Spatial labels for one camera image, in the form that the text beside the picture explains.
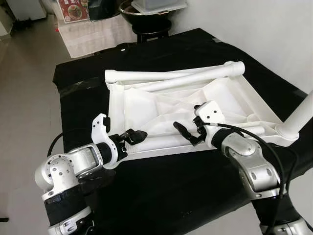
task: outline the poster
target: poster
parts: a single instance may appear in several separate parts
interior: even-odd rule
[[[64,22],[77,22],[89,19],[88,0],[58,0]]]

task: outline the white pipe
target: white pipe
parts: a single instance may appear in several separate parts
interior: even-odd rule
[[[130,72],[105,70],[106,83],[115,83],[118,81],[162,81],[176,77],[191,75],[196,72],[212,70],[221,66],[203,67],[188,70],[178,70],[169,72]]]
[[[245,65],[243,62],[226,62],[224,66],[217,69],[202,71],[194,73],[192,75],[187,75],[184,77],[177,77],[171,80],[160,81],[154,84],[141,86],[139,89],[154,92],[163,89],[168,89],[172,87],[178,87],[194,82],[206,81],[218,77],[227,77],[227,76],[238,76],[242,75],[245,72]]]
[[[278,124],[275,129],[279,135],[286,139],[298,138],[298,132],[313,117],[313,91],[302,101],[287,120]]]

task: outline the black tablecloth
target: black tablecloth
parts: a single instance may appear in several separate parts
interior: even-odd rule
[[[66,132],[91,129],[92,120],[108,112],[105,69],[173,71],[243,61],[244,77],[282,121],[306,96],[246,53],[212,38],[195,29],[58,65],[53,82],[61,95],[65,151],[91,142],[89,131]],[[312,129],[311,119],[291,146],[301,157],[295,177],[313,166]],[[278,153],[288,172],[293,156]],[[113,182],[96,193],[95,220],[105,234],[183,234],[248,202],[238,172],[218,150],[127,161],[115,171]]]

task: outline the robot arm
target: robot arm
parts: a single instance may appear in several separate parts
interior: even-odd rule
[[[42,200],[50,222],[50,235],[88,234],[94,227],[92,211],[86,205],[79,179],[101,168],[113,165],[127,156],[123,141],[134,145],[145,140],[147,133],[128,130],[122,135],[108,136],[106,115],[92,123],[92,141],[66,154],[47,158],[36,170],[36,184],[44,190]]]
[[[207,118],[222,119],[214,116],[221,112],[215,102],[207,102],[195,108],[196,118],[193,122],[197,125],[199,137],[192,136],[178,122],[174,122],[174,127],[193,145],[205,141],[208,146],[216,147],[230,159],[238,169],[239,177],[256,210],[262,233],[310,235],[306,221],[293,207],[286,190],[276,212],[281,180],[275,167],[263,157],[259,143],[245,138],[239,131],[205,125]]]

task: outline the white cloth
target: white cloth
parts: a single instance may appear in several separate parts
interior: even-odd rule
[[[72,58],[136,41],[132,26],[122,15],[95,22],[67,24],[59,20],[58,29]]]

